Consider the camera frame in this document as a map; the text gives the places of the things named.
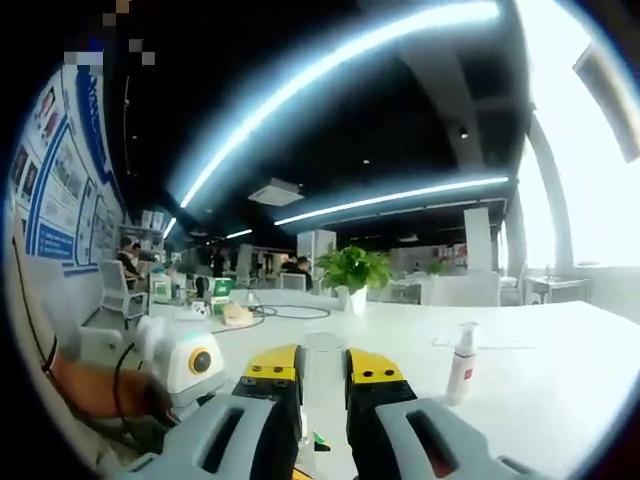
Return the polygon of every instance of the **robot eye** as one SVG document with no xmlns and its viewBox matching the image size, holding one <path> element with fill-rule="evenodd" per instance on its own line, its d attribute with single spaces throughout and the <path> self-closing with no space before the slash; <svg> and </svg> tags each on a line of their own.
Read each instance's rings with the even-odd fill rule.
<svg viewBox="0 0 640 480">
<path fill-rule="evenodd" d="M 189 357 L 189 370 L 200 375 L 205 373 L 211 366 L 211 355 L 204 348 L 198 348 L 193 351 Z"/>
</svg>

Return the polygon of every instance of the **white flower pot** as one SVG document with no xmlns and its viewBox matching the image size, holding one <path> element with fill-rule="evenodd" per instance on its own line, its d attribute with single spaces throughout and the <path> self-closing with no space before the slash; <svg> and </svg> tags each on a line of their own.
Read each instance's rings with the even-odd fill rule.
<svg viewBox="0 0 640 480">
<path fill-rule="evenodd" d="M 353 295 L 349 295 L 347 287 L 337 287 L 340 309 L 347 313 L 361 315 L 367 306 L 367 287 L 363 287 Z"/>
</svg>

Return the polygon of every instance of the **white bottle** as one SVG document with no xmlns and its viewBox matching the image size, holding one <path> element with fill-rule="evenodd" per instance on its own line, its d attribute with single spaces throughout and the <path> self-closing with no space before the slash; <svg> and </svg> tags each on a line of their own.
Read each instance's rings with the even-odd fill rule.
<svg viewBox="0 0 640 480">
<path fill-rule="evenodd" d="M 469 384 L 473 378 L 473 369 L 476 363 L 476 326 L 476 323 L 464 325 L 462 337 L 453 353 L 451 375 L 447 385 L 447 401 L 450 405 L 457 405 L 469 393 Z"/>
</svg>

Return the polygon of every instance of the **white desk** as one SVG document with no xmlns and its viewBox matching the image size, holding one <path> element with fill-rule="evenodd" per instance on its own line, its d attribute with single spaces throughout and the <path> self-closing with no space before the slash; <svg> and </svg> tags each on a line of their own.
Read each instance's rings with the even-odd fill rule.
<svg viewBox="0 0 640 480">
<path fill-rule="evenodd" d="M 302 292 L 263 291 L 259 297 L 264 304 L 337 306 L 335 299 Z M 453 343 L 458 325 L 467 321 L 480 324 L 479 345 L 490 348 L 479 351 L 470 397 L 453 411 L 487 436 L 492 455 L 567 477 L 616 419 L 640 371 L 640 327 L 596 307 L 369 303 L 362 321 L 342 312 L 312 321 L 272 317 L 255 328 L 219 335 L 218 342 L 228 375 L 237 379 L 263 349 L 301 343 L 308 333 L 333 332 L 348 347 L 396 362 L 418 396 L 438 398 L 446 388 L 452 348 L 435 345 Z M 316 456 L 319 478 L 356 474 L 346 446 L 344 397 L 337 397 L 325 411 L 309 414 L 310 427 L 320 424 L 316 429 L 332 445 L 331 452 Z"/>
<path fill-rule="evenodd" d="M 553 303 L 553 292 L 555 290 L 582 289 L 584 290 L 584 300 L 589 301 L 589 279 L 564 279 L 560 277 L 528 277 L 533 293 L 537 293 L 542 298 L 541 303 Z"/>
</svg>

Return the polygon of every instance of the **fluorescent light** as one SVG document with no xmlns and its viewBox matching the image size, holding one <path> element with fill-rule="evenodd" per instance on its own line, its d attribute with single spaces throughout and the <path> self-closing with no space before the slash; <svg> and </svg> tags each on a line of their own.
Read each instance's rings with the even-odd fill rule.
<svg viewBox="0 0 640 480">
<path fill-rule="evenodd" d="M 432 193 L 450 192 L 452 190 L 462 190 L 465 188 L 482 187 L 485 185 L 495 185 L 498 183 L 506 183 L 508 181 L 509 177 L 494 177 L 485 178 L 483 180 L 472 180 L 469 182 L 450 183 L 448 185 L 421 188 L 419 190 L 410 190 L 408 192 L 394 193 L 391 195 L 384 195 L 382 197 L 375 197 L 369 198 L 367 200 L 360 200 L 358 202 L 346 203 L 344 205 L 338 205 L 336 207 L 323 208 L 322 210 L 303 213 L 302 215 L 296 215 L 295 217 L 284 218 L 275 222 L 274 225 L 285 225 L 287 223 L 297 222 L 298 220 L 304 220 L 305 218 L 317 217 L 318 215 L 326 215 L 327 213 L 340 212 L 342 210 L 350 210 L 352 208 L 364 207 L 366 205 L 374 205 L 376 203 L 389 202 L 391 200 L 400 200 L 402 198 L 416 197 L 419 195 L 430 195 Z"/>
<path fill-rule="evenodd" d="M 227 238 L 241 237 L 242 235 L 246 235 L 246 234 L 251 233 L 251 232 L 253 232 L 253 230 L 248 228 L 247 230 L 242 230 L 240 232 L 236 232 L 236 233 L 232 233 L 231 235 L 227 235 Z"/>
<path fill-rule="evenodd" d="M 495 2 L 491 1 L 432 7 L 405 19 L 373 30 L 372 32 L 364 34 L 357 40 L 349 42 L 338 48 L 333 53 L 322 58 L 320 61 L 311 65 L 305 71 L 290 80 L 280 88 L 280 90 L 268 98 L 267 101 L 253 113 L 253 115 L 248 117 L 238 127 L 238 129 L 231 134 L 227 142 L 215 154 L 204 170 L 200 172 L 200 175 L 196 178 L 196 181 L 189 189 L 189 192 L 187 192 L 185 197 L 182 199 L 182 202 L 180 202 L 180 206 L 184 208 L 189 204 L 189 202 L 191 202 L 195 194 L 200 190 L 200 187 L 202 187 L 204 182 L 207 181 L 218 165 L 220 165 L 231 151 L 242 143 L 242 141 L 244 141 L 244 139 L 253 130 L 255 130 L 265 118 L 300 90 L 341 63 L 350 60 L 367 50 L 409 33 L 428 28 L 487 21 L 498 17 L 499 13 L 500 12 Z M 168 228 L 165 233 L 168 235 L 168 232 L 170 231 L 171 228 Z"/>
</svg>

